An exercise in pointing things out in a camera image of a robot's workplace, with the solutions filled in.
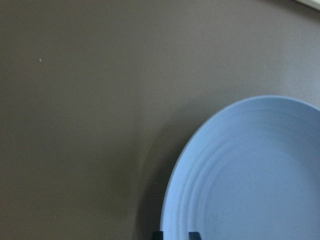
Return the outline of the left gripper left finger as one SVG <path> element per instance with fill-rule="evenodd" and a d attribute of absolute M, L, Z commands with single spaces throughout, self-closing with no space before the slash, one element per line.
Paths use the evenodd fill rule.
<path fill-rule="evenodd" d="M 162 231 L 154 231 L 152 233 L 152 240 L 163 240 L 163 232 Z"/>

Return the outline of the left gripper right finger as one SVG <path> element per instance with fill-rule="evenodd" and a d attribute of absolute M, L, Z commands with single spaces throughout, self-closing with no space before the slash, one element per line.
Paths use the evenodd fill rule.
<path fill-rule="evenodd" d="M 201 234 L 197 231 L 190 231 L 188 233 L 189 240 L 201 240 Z"/>

